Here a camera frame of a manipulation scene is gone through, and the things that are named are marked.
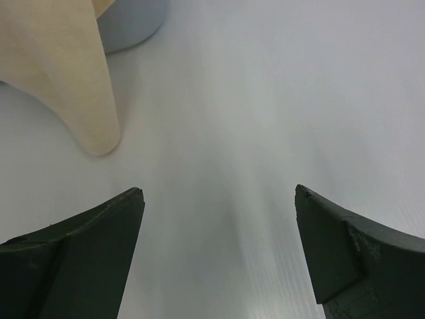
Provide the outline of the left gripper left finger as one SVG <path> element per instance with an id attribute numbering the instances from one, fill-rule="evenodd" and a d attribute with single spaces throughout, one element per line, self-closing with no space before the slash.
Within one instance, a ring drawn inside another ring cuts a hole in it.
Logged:
<path id="1" fill-rule="evenodd" d="M 1 244 L 2 318 L 117 318 L 145 208 L 131 188 Z"/>

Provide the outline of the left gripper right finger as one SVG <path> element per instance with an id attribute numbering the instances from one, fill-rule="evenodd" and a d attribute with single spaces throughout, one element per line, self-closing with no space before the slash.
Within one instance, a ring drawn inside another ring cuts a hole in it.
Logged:
<path id="1" fill-rule="evenodd" d="M 424 317 L 424 239 L 297 185 L 296 219 L 326 318 Z"/>

